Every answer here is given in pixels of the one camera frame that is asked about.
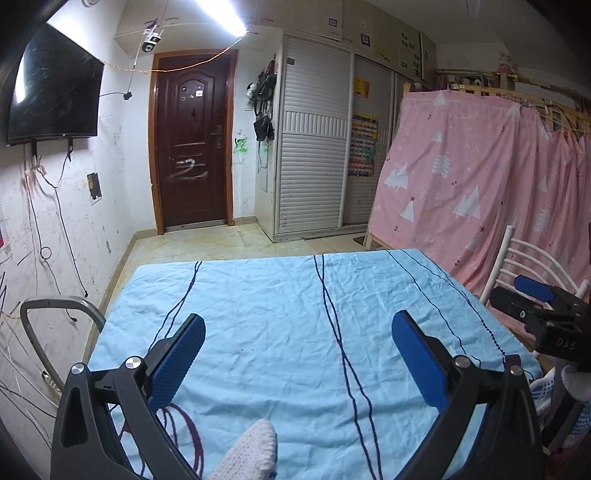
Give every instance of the metal screw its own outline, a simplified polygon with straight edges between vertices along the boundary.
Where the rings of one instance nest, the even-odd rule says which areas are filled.
[[[142,364],[142,359],[138,356],[130,356],[126,361],[125,361],[125,366],[127,368],[129,368],[130,370],[135,370],[136,368],[138,368],[140,365]]]
[[[80,375],[84,371],[84,364],[74,364],[70,369],[74,375]]]
[[[511,372],[511,375],[515,375],[516,377],[523,375],[523,369],[519,365],[511,365],[509,372]]]
[[[472,364],[472,362],[470,362],[470,359],[463,355],[458,355],[454,360],[454,363],[458,368],[468,368]]]

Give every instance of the white chair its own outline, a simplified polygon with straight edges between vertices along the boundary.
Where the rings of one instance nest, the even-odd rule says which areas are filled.
[[[505,268],[506,265],[510,265],[512,267],[520,268],[524,270],[524,274],[533,278],[534,280],[538,280],[542,283],[549,283],[555,284],[564,290],[567,290],[577,298],[582,299],[589,289],[589,281],[587,279],[583,280],[580,286],[578,286],[572,278],[566,273],[562,265],[560,265],[552,255],[547,252],[544,252],[541,248],[529,244],[528,242],[524,242],[522,240],[517,240],[513,238],[513,234],[515,233],[515,227],[512,225],[508,225],[507,229],[505,230],[505,236],[503,237],[503,242],[501,243],[501,248],[499,249],[499,254],[496,257],[495,265],[492,267],[491,276],[488,278],[486,282],[486,286],[484,287],[484,291],[480,296],[480,303],[486,305],[488,302],[489,297],[491,296],[491,291],[495,287],[495,285],[500,285],[509,290],[517,292],[518,294],[530,298],[524,293],[518,291],[512,285],[508,284],[506,281],[500,280],[499,276],[501,274],[506,275],[511,278],[515,278],[518,276],[517,273],[509,271]],[[546,260],[550,262],[550,265],[543,263],[542,261],[534,258],[532,255],[525,253],[524,251],[517,250],[518,247],[522,247],[522,249],[530,249],[533,253],[539,254],[543,257],[542,260]],[[529,260],[534,265],[540,267],[542,269],[542,273],[538,273],[532,268],[518,262],[515,260],[511,260],[507,258],[509,254],[513,254],[515,257],[521,257],[522,259]],[[564,281],[556,274],[556,272],[560,273],[560,276],[564,279]]]

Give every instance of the tile floor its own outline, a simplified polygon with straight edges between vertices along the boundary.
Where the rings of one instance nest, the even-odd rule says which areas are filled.
[[[131,251],[119,276],[111,304],[140,265],[359,252],[365,248],[353,241],[353,238],[361,235],[363,234],[354,233],[274,244],[256,223],[250,223],[231,227],[213,226],[143,238],[137,241]]]

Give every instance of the television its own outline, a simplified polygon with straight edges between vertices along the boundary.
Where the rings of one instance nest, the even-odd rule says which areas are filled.
[[[27,44],[18,68],[7,143],[96,137],[103,67],[44,24]]]

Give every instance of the wooden door frame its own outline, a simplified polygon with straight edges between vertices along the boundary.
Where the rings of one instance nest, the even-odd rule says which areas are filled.
[[[189,55],[215,55],[219,50],[177,50],[165,53],[155,53],[152,61],[152,70],[158,70],[160,61],[171,57],[184,57]],[[229,50],[224,55],[230,56],[230,72],[226,82],[226,145],[225,145],[225,182],[226,193],[226,221],[228,226],[234,225],[234,201],[232,185],[232,132],[234,125],[234,78],[236,76],[236,63],[238,62],[238,50]],[[164,235],[164,214],[162,211],[162,199],[160,196],[160,180],[156,162],[156,109],[158,105],[158,72],[152,72],[150,78],[150,98],[148,100],[148,162],[150,164],[150,180],[152,183],[152,200],[154,202],[154,215],[156,217],[156,230],[159,235]]]

